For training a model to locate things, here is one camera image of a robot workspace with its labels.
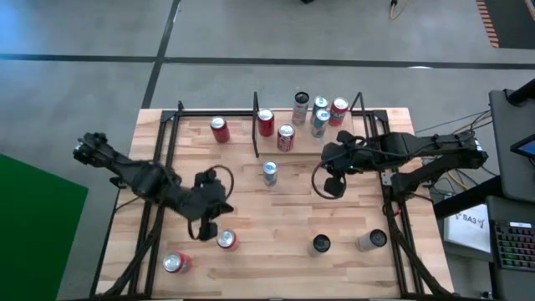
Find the can lid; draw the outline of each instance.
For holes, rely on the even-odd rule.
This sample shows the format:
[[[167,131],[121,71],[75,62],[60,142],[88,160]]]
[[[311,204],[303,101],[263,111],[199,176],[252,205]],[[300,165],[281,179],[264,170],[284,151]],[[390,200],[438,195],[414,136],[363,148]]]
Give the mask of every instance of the can lid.
[[[295,101],[297,101],[300,104],[308,103],[309,99],[310,97],[308,97],[308,94],[304,92],[298,92],[297,94],[295,94]]]
[[[349,106],[349,102],[346,99],[338,97],[334,100],[334,106],[339,110],[345,110]]]
[[[221,129],[225,125],[225,119],[221,116],[216,116],[211,119],[210,125],[214,129]]]
[[[314,104],[316,106],[318,106],[319,108],[327,108],[327,105],[329,104],[329,101],[326,100],[322,96],[317,96],[316,99],[314,100]]]
[[[281,133],[283,137],[289,137],[293,135],[293,127],[291,125],[281,125],[281,128],[278,129],[278,132]]]
[[[316,112],[316,118],[318,120],[327,121],[327,120],[329,120],[330,116],[331,116],[331,114],[329,114],[329,112],[327,110],[324,110],[324,109],[319,109]]]
[[[319,234],[314,238],[312,244],[316,251],[325,253],[331,248],[331,240],[323,234]]]
[[[236,234],[233,230],[223,230],[217,239],[217,244],[221,247],[230,247],[236,240]]]
[[[172,253],[166,256],[164,259],[164,269],[167,272],[176,272],[176,270],[181,266],[181,257]]]
[[[273,112],[268,109],[262,109],[258,112],[258,119],[270,120],[273,117]]]
[[[263,169],[265,173],[272,175],[277,172],[277,164],[275,164],[275,162],[268,161],[264,163]]]
[[[369,239],[376,247],[383,247],[387,241],[386,234],[380,229],[373,230],[369,234]]]

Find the gray floor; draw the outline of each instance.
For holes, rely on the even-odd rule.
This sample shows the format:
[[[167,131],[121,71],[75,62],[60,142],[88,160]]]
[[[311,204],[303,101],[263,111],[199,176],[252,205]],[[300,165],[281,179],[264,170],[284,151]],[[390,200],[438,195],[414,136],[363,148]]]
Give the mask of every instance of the gray floor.
[[[534,63],[535,51],[490,46],[472,0],[412,0],[388,21],[389,0],[183,0],[167,56]],[[0,0],[0,54],[156,56],[171,0]],[[116,190],[106,171],[71,158],[76,139],[103,131],[130,148],[153,64],[0,61],[0,152],[76,181],[89,197],[59,298],[86,297]],[[151,108],[290,106],[296,91],[364,93],[369,107],[409,107],[415,128],[485,110],[491,89],[532,70],[164,64]],[[439,132],[454,130],[454,124]],[[498,172],[491,126],[477,136]],[[468,171],[476,180],[489,177]],[[458,293],[490,289],[487,263],[448,255]]]

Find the black keyboard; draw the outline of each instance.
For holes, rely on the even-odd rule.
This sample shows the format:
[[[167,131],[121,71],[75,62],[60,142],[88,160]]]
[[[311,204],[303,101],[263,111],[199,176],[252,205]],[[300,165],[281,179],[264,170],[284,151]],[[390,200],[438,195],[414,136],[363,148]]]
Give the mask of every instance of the black keyboard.
[[[535,272],[533,224],[494,221],[493,228],[500,268]]]

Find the wooden table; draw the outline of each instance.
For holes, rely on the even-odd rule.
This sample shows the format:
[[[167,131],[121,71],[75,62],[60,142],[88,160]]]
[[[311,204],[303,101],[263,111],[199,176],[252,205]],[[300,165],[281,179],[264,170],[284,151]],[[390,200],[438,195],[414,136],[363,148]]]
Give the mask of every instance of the wooden table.
[[[386,110],[392,131],[413,132],[408,109]],[[131,158],[152,159],[160,116],[161,110],[140,112]],[[215,239],[192,241],[187,234],[186,220],[166,210],[152,297],[399,297],[390,244],[368,253],[361,253],[354,245],[357,237],[374,228],[388,233],[381,212],[383,197],[378,173],[348,176],[344,197],[325,200],[313,192],[310,184],[318,156],[270,155],[257,159],[252,148],[251,117],[227,120],[232,139],[218,145],[209,127],[210,117],[182,117],[173,167],[184,179],[185,186],[191,186],[195,173],[209,166],[223,164],[231,168],[236,184],[228,202],[236,211],[219,217],[217,223],[220,230],[234,229],[241,245],[234,253],[226,253],[217,246]],[[356,134],[362,130],[362,122],[354,117]],[[163,160],[166,149],[164,145]],[[266,160],[278,163],[275,187],[263,184],[262,163]],[[418,166],[420,161],[413,160],[401,170],[411,171]],[[229,184],[224,172],[219,172],[218,176],[223,185]],[[317,175],[319,186],[323,185],[325,177],[325,174]],[[428,193],[424,189],[418,192]],[[133,197],[131,191],[122,191],[118,204]],[[143,203],[135,202],[115,214],[97,293],[108,289],[133,257]],[[418,255],[441,285],[452,291],[433,206],[418,198],[407,202],[407,206]],[[319,233],[328,235],[333,244],[322,257],[311,258],[307,246]],[[193,269],[189,273],[170,274],[161,266],[162,258],[175,250],[192,256]],[[407,282],[410,291],[414,291],[409,262],[403,256]],[[140,291],[145,283],[148,257],[142,264]]]

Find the green screen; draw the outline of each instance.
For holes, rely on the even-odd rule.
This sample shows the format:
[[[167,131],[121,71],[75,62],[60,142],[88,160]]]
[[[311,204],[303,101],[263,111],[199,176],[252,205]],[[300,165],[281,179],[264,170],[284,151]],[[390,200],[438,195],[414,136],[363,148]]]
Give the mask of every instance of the green screen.
[[[0,182],[2,299],[55,300],[88,190],[4,155]]]

